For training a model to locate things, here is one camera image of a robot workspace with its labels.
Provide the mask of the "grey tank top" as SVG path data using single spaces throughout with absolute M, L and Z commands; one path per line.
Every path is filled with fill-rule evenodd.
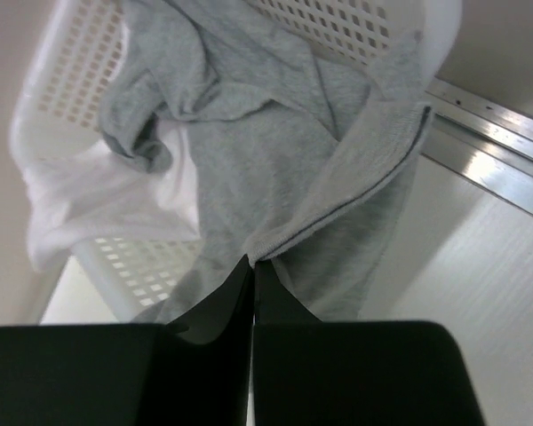
M 99 127 L 126 163 L 161 171 L 171 154 L 156 122 L 187 126 L 203 237 L 192 269 L 139 321 L 175 320 L 243 256 L 271 260 L 319 319 L 356 320 L 432 118 L 419 33 L 357 71 L 243 1 L 127 1 L 123 14 L 130 41 Z

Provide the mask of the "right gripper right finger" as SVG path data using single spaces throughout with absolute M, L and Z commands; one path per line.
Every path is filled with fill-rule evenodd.
M 323 322 L 254 270 L 258 425 L 482 425 L 456 340 L 424 320 Z

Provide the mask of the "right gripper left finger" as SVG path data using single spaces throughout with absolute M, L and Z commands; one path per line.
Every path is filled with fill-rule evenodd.
M 0 327 L 0 425 L 243 425 L 253 272 L 167 325 Z

